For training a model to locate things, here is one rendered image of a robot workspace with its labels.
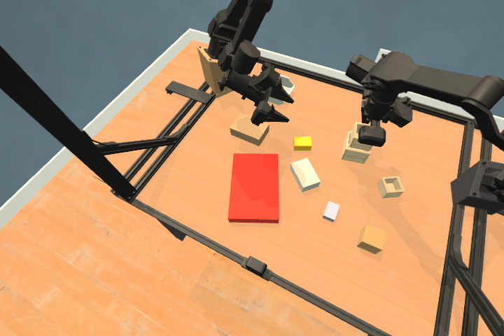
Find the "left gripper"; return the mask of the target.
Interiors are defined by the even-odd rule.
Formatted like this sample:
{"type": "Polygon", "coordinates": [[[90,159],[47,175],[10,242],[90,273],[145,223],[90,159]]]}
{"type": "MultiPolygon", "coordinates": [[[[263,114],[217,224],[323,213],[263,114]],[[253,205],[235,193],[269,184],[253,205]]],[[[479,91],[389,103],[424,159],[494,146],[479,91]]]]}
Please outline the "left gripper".
{"type": "Polygon", "coordinates": [[[287,91],[284,90],[282,83],[281,83],[281,78],[280,73],[277,72],[279,75],[277,76],[277,82],[274,86],[268,88],[264,94],[263,97],[259,96],[256,94],[251,87],[249,86],[249,83],[252,82],[254,83],[254,78],[251,76],[248,76],[247,81],[241,90],[240,94],[242,95],[242,99],[245,100],[245,98],[250,99],[251,101],[255,102],[254,106],[257,108],[253,112],[253,115],[251,117],[251,122],[254,125],[259,126],[260,123],[264,122],[281,122],[281,123],[288,123],[290,119],[288,119],[285,115],[281,114],[277,110],[275,110],[274,105],[272,104],[271,106],[269,105],[268,99],[269,97],[281,100],[283,102],[288,102],[290,104],[293,104],[294,100],[293,98],[287,93],[287,91]],[[279,81],[278,81],[279,80],[279,81]],[[259,104],[260,103],[260,104],[259,104]]]}

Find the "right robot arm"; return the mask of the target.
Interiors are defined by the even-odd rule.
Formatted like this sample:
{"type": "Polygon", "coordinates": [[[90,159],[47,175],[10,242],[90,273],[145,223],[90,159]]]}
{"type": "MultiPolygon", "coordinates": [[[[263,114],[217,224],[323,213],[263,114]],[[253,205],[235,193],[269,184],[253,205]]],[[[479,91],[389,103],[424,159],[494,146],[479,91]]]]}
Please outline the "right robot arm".
{"type": "MultiPolygon", "coordinates": [[[[499,77],[481,78],[421,66],[402,52],[389,52],[377,63],[361,54],[354,55],[345,75],[371,90],[377,101],[395,101],[394,109],[389,110],[382,123],[390,121],[402,128],[412,122],[411,98],[396,98],[400,93],[413,92],[461,107],[475,117],[482,136],[504,152],[504,130],[500,133],[490,112],[504,96],[504,80],[499,77]]],[[[504,203],[504,169],[487,167],[479,191],[495,194],[504,203]]]]}

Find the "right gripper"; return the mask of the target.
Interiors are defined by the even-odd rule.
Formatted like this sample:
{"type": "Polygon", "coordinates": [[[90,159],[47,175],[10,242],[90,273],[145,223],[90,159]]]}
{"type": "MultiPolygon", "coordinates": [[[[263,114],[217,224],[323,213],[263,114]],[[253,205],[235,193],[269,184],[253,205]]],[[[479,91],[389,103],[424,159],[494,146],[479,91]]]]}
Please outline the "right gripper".
{"type": "Polygon", "coordinates": [[[381,120],[389,110],[393,110],[395,101],[382,103],[377,101],[371,91],[364,89],[361,102],[361,120],[364,124],[358,129],[358,142],[370,146],[382,147],[386,143],[386,130],[380,126],[381,120]]]}

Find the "yellow rectangular block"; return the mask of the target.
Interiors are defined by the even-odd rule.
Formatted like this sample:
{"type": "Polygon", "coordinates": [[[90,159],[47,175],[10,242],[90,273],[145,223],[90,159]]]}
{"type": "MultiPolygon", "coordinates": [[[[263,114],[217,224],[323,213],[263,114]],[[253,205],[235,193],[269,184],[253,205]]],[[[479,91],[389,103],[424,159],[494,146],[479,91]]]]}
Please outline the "yellow rectangular block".
{"type": "Polygon", "coordinates": [[[294,136],[293,150],[294,151],[310,151],[312,148],[312,140],[310,136],[294,136]]]}

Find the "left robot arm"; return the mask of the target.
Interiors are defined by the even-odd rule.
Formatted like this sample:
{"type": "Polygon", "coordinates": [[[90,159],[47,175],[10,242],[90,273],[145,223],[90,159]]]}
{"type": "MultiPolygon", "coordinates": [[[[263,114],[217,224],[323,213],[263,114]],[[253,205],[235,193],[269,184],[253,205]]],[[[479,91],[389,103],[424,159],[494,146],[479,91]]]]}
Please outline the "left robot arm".
{"type": "MultiPolygon", "coordinates": [[[[273,0],[231,0],[230,5],[220,10],[209,23],[207,32],[211,39],[204,51],[211,59],[218,60],[220,70],[225,72],[218,80],[220,91],[225,86],[237,93],[242,91],[260,57],[259,49],[251,42],[272,4],[273,0]]],[[[261,69],[258,76],[252,75],[255,80],[249,86],[263,97],[264,91],[276,84],[279,74],[268,62],[262,64],[261,69]]]]}

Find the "red flat rectangular block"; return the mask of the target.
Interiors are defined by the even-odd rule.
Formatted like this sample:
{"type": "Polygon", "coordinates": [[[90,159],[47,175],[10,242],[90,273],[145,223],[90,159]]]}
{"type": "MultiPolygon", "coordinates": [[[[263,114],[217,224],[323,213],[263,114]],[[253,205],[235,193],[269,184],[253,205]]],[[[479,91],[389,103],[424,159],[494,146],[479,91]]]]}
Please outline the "red flat rectangular block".
{"type": "Polygon", "coordinates": [[[278,154],[234,153],[229,223],[279,223],[278,154]]]}

